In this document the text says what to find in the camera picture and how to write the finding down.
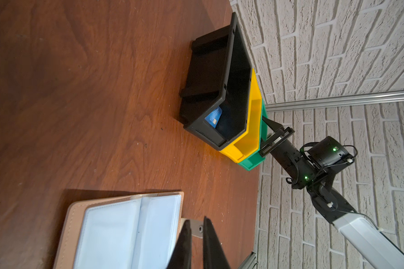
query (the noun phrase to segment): metal profile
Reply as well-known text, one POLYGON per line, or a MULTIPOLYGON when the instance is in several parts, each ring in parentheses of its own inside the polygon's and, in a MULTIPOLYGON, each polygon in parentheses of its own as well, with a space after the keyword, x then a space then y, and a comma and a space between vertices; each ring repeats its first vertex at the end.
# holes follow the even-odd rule
POLYGON ((266 105, 266 111, 286 111, 297 109, 329 108, 350 105, 370 105, 389 102, 403 102, 404 90, 383 93, 369 93, 347 96, 332 96, 326 98, 298 100, 266 105))

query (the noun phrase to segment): black storage bin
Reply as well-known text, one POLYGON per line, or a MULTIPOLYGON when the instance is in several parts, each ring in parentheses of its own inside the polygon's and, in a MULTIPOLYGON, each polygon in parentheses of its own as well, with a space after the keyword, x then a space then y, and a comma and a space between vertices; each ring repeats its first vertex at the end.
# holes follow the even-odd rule
POLYGON ((247 128, 252 67, 237 14, 229 26, 193 41, 192 51, 180 116, 184 129, 222 150, 247 128), (214 128, 205 118, 219 106, 223 112, 214 128))

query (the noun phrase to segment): silver arm segment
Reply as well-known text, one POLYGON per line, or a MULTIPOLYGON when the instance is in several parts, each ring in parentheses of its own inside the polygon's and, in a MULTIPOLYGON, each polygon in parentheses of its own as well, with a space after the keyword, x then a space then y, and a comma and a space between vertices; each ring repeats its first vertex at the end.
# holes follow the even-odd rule
POLYGON ((347 213, 333 225, 374 268, 404 269, 404 253, 362 215, 347 213))

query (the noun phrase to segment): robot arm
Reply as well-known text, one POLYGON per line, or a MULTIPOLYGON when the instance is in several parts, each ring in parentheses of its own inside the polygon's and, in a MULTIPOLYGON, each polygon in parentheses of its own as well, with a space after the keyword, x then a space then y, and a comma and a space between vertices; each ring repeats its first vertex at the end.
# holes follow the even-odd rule
POLYGON ((356 154, 351 155, 332 137, 318 143, 307 143, 298 151, 287 140, 294 133, 293 129, 284 129, 265 117, 263 120, 275 134, 262 142, 260 155, 264 157, 264 154, 271 153, 290 175, 288 183, 292 188, 306 188, 318 212, 374 268, 404 269, 404 253, 332 188, 335 175, 353 164, 356 154), (304 149, 310 146, 307 155, 304 149))
MULTIPOLYGON (((332 188, 335 175, 352 165, 356 154, 351 155, 332 137, 318 143, 307 143, 298 151, 287 140, 295 132, 292 128, 284 128, 265 117, 263 121, 275 133, 267 141, 261 141, 259 154, 262 157, 272 154, 290 175, 287 182, 292 189, 306 188, 313 206, 374 268, 404 269, 404 253, 332 188)), ((186 220, 167 269, 191 268, 190 226, 186 220)), ((230 269, 212 222, 206 217, 202 231, 204 269, 230 269)))

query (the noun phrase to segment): yellow storage bin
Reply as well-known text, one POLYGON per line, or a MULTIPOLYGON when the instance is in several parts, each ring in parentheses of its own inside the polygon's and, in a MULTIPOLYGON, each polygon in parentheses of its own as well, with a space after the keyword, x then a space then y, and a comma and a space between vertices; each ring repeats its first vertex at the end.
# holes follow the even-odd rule
POLYGON ((262 95, 257 84, 256 73, 252 71, 250 97, 248 100, 247 130, 220 152, 239 163, 259 150, 262 95))

